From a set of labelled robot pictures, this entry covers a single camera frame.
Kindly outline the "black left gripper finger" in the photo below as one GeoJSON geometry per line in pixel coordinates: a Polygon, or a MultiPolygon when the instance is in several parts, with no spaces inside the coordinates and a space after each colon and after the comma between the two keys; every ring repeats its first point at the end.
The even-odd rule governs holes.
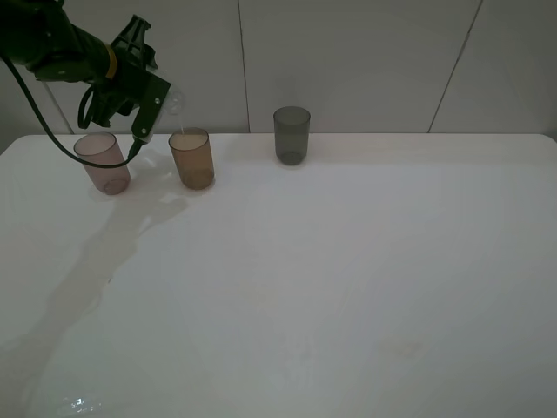
{"type": "Polygon", "coordinates": [[[133,15],[130,22],[111,42],[112,49],[125,51],[133,56],[143,56],[145,52],[145,33],[151,25],[142,17],[133,15]]]}

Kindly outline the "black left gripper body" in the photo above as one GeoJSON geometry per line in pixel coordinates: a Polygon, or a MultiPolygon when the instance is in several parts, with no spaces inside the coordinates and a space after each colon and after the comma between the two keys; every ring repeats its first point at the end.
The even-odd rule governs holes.
{"type": "Polygon", "coordinates": [[[111,50],[117,60],[114,77],[96,81],[90,87],[89,116],[93,123],[110,123],[116,114],[129,116],[139,107],[151,70],[157,69],[155,52],[143,38],[117,37],[111,50]]]}

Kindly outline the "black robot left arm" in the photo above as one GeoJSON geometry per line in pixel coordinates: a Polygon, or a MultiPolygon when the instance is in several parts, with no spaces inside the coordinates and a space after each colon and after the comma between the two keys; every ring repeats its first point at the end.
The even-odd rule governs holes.
{"type": "Polygon", "coordinates": [[[151,25],[133,16],[106,43],[70,22],[62,1],[2,1],[1,52],[42,82],[86,83],[77,124],[110,125],[140,106],[155,51],[144,41],[151,25]]]}

